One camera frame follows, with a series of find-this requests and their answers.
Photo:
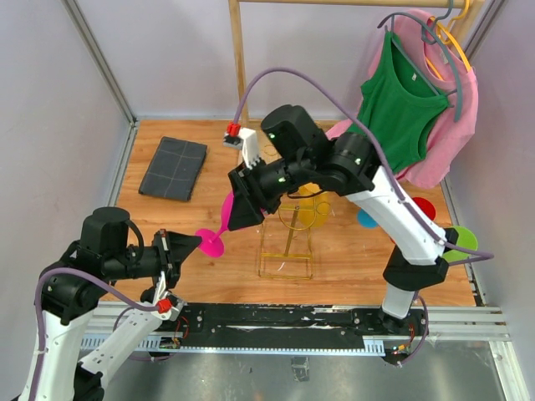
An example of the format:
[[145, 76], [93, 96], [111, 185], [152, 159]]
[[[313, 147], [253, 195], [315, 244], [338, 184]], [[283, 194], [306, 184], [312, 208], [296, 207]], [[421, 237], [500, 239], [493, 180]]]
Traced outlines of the pink wine glass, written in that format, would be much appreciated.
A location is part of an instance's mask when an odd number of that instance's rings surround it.
[[217, 231], [201, 228], [196, 235], [201, 238], [199, 249], [209, 257], [218, 258], [224, 254], [225, 246], [221, 235], [228, 230], [228, 223], [232, 212], [233, 193], [229, 193], [222, 203], [221, 224]]

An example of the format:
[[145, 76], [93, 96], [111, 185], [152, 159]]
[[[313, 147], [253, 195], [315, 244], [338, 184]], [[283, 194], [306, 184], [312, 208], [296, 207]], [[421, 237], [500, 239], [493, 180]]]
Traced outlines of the yellow wine glass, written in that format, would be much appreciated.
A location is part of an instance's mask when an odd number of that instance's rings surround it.
[[331, 204], [327, 192], [320, 193], [319, 186], [313, 183], [303, 185], [298, 190], [298, 221], [305, 228], [323, 226], [331, 213]]

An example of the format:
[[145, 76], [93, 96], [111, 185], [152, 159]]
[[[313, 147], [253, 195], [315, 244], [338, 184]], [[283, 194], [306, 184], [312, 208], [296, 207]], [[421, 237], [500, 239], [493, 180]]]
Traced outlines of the blue wine glass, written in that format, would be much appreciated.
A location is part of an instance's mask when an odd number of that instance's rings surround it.
[[378, 226], [378, 223], [363, 209], [357, 213], [357, 222], [364, 228], [373, 229]]

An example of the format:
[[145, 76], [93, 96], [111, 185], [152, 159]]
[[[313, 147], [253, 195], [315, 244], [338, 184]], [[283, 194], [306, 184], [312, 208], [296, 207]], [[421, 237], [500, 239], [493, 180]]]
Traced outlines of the red wine glass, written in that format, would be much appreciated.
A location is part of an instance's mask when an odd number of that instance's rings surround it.
[[435, 220], [436, 208], [429, 200], [419, 196], [413, 197], [412, 200], [431, 221]]

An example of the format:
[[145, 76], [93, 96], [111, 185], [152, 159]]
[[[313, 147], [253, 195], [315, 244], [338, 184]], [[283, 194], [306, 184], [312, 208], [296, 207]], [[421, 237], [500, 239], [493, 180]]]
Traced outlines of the green wine glass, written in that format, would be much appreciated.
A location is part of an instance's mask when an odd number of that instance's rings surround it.
[[[476, 235], [471, 230], [465, 228], [464, 226], [451, 226], [450, 228], [454, 230], [457, 234], [457, 246], [471, 251], [478, 250], [478, 240], [476, 238]], [[458, 250], [445, 251], [442, 256], [442, 258], [448, 261], [449, 263], [462, 261], [469, 257], [471, 257], [470, 254]]]

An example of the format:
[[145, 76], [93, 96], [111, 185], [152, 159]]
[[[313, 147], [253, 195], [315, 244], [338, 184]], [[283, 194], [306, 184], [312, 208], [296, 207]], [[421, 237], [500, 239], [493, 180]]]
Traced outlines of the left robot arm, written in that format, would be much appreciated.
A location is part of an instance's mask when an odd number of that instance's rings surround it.
[[[38, 324], [20, 400], [101, 400], [112, 378], [157, 328], [172, 329], [185, 303], [172, 293], [181, 265], [199, 236], [159, 230], [146, 245], [130, 213], [100, 207], [84, 219], [81, 235], [40, 274], [34, 306]], [[99, 300], [111, 293], [129, 316], [81, 358], [84, 335]]]

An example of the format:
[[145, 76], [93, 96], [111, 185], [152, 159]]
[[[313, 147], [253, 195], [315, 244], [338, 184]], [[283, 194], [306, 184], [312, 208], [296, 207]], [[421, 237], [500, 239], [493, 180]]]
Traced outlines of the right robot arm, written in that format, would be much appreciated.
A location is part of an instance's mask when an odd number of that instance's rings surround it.
[[383, 273], [387, 290], [378, 316], [385, 332], [401, 332], [415, 295], [445, 280], [443, 255], [450, 235], [390, 178], [367, 137], [346, 132], [331, 140], [303, 107], [290, 104], [265, 117], [261, 130], [278, 160], [262, 159], [253, 129], [230, 123], [223, 137], [224, 145], [242, 154], [242, 163], [228, 174], [233, 193], [229, 230], [261, 225], [267, 214], [278, 211], [283, 195], [309, 183], [346, 198], [395, 243]]

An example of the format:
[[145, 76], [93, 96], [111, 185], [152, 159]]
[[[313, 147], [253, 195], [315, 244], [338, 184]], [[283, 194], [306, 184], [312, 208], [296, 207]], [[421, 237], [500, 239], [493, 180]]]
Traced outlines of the wooden clothes rack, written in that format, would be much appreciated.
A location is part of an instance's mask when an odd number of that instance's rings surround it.
[[[255, 3], [282, 3], [282, 4], [306, 4], [306, 5], [336, 5], [336, 6], [370, 6], [370, 7], [394, 7], [394, 8], [443, 8], [447, 11], [448, 1], [255, 1]], [[454, 8], [458, 8], [461, 12], [465, 1], [454, 1]], [[455, 21], [451, 33], [456, 40], [462, 45], [464, 39], [468, 36], [472, 26], [476, 22], [476, 18], [480, 14], [486, 1], [470, 1], [471, 5], [467, 15], [460, 21]], [[237, 76], [237, 93], [242, 101], [242, 106], [238, 107], [235, 119], [239, 119], [243, 124], [248, 124], [250, 116], [247, 108], [247, 94], [246, 94], [246, 69], [245, 56], [243, 47], [242, 34], [242, 19], [241, 19], [241, 5], [242, 1], [229, 1], [228, 8], [230, 14], [231, 30], [232, 30], [232, 45], [233, 55], [235, 61], [235, 69]]]

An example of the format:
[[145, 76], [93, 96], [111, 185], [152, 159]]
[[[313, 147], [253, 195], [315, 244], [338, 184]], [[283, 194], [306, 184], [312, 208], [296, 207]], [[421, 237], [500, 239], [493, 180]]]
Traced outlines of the folded dark grey cloth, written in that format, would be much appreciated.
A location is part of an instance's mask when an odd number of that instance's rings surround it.
[[163, 137], [140, 183], [140, 195], [187, 202], [206, 160], [207, 145]]

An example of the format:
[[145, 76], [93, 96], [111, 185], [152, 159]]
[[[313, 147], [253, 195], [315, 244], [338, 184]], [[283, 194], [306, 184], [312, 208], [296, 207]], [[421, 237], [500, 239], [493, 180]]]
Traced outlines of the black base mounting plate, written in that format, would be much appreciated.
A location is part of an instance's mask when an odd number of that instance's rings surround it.
[[397, 320], [378, 307], [190, 303], [155, 332], [183, 348], [341, 350], [362, 348], [366, 336], [420, 336], [423, 319], [417, 308]]

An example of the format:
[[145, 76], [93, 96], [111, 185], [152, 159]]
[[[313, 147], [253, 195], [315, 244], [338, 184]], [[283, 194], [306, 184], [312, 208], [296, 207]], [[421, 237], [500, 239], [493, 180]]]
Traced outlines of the green tank top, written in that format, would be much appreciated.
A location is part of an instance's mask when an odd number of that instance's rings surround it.
[[401, 51], [399, 37], [384, 35], [379, 63], [361, 85], [363, 100], [357, 119], [380, 142], [395, 174], [427, 155], [427, 139], [449, 99], [432, 89]]

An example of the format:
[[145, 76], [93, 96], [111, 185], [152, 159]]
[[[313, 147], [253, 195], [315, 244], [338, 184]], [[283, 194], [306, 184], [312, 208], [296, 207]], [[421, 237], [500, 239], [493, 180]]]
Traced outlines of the pink t-shirt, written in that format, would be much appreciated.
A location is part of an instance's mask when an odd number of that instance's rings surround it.
[[409, 58], [438, 89], [450, 92], [451, 107], [445, 109], [431, 124], [431, 130], [420, 142], [425, 153], [419, 160], [404, 169], [392, 170], [399, 181], [406, 180], [420, 188], [430, 189], [439, 185], [450, 170], [451, 162], [476, 131], [478, 88], [474, 68], [467, 68], [462, 57], [450, 51], [454, 64], [437, 44], [421, 40], [421, 25], [431, 21], [431, 15], [413, 9], [409, 17], [396, 16], [394, 33]]

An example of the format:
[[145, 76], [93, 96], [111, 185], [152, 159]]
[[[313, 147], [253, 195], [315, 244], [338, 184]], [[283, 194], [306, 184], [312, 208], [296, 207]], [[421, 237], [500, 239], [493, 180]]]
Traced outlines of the yellow clothes hanger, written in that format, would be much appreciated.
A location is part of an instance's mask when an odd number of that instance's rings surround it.
[[430, 24], [430, 22], [437, 22], [438, 27], [436, 28], [436, 31], [438, 32], [439, 39], [444, 44], [453, 46], [468, 73], [473, 70], [473, 67], [471, 66], [468, 57], [466, 56], [461, 45], [456, 40], [455, 36], [451, 33], [451, 28], [455, 21], [460, 21], [467, 15], [470, 5], [471, 2], [466, 0], [463, 4], [463, 9], [461, 10], [461, 12], [457, 16], [455, 16], [446, 26], [444, 26], [442, 23], [439, 23], [437, 17], [431, 15], [429, 15], [426, 22], [427, 24]]

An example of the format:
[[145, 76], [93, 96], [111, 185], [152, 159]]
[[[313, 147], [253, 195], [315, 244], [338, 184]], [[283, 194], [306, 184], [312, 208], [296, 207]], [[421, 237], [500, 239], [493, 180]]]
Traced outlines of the aluminium frame rail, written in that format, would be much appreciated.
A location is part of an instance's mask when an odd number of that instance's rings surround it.
[[61, 0], [61, 3], [88, 49], [89, 55], [94, 60], [97, 69], [108, 86], [115, 102], [118, 104], [120, 111], [128, 121], [129, 125], [134, 126], [137, 122], [135, 113], [126, 98], [124, 91], [120, 87], [117, 78], [112, 72], [79, 2], [75, 0]]

